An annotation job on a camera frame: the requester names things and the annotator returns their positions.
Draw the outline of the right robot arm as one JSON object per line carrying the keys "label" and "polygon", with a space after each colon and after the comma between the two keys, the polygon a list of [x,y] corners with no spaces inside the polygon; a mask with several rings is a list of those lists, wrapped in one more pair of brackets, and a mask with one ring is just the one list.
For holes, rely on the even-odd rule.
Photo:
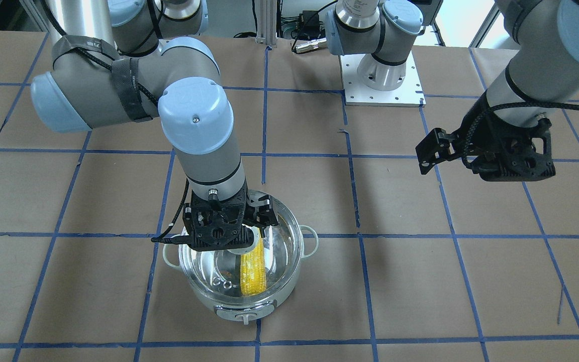
{"label": "right robot arm", "polygon": [[234,111],[211,50],[196,39],[204,1],[41,1],[52,70],[31,84],[35,112],[55,132],[159,118],[184,174],[176,216],[184,234],[152,242],[247,253],[278,225],[272,197],[251,195]]}

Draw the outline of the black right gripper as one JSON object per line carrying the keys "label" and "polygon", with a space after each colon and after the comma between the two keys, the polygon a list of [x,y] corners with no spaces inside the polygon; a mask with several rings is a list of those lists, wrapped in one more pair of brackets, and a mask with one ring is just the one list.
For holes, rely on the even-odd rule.
{"label": "black right gripper", "polygon": [[273,197],[254,200],[246,186],[223,201],[216,196],[203,200],[192,193],[183,206],[183,221],[187,236],[182,243],[195,251],[247,248],[254,243],[250,227],[257,227],[265,238],[267,227],[278,226]]}

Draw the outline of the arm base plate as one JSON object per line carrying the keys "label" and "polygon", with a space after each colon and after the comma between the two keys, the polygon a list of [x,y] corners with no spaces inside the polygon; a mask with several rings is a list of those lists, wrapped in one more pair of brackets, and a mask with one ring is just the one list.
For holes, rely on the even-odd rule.
{"label": "arm base plate", "polygon": [[419,107],[426,104],[414,56],[397,66],[377,62],[370,54],[339,57],[348,106]]}
{"label": "arm base plate", "polygon": [[197,39],[189,36],[176,37],[173,39],[159,39],[158,54],[161,56],[167,50],[184,47],[193,48]]}

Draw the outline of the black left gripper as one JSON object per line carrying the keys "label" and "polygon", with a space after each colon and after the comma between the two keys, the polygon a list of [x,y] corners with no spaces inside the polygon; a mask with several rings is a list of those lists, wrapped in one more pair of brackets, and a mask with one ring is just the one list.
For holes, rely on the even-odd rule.
{"label": "black left gripper", "polygon": [[466,167],[492,183],[534,182],[556,174],[547,117],[540,117],[532,128],[521,128],[487,113],[469,138],[469,127],[476,118],[476,113],[468,113],[452,133],[433,128],[415,149],[420,174],[463,156],[474,156]]}

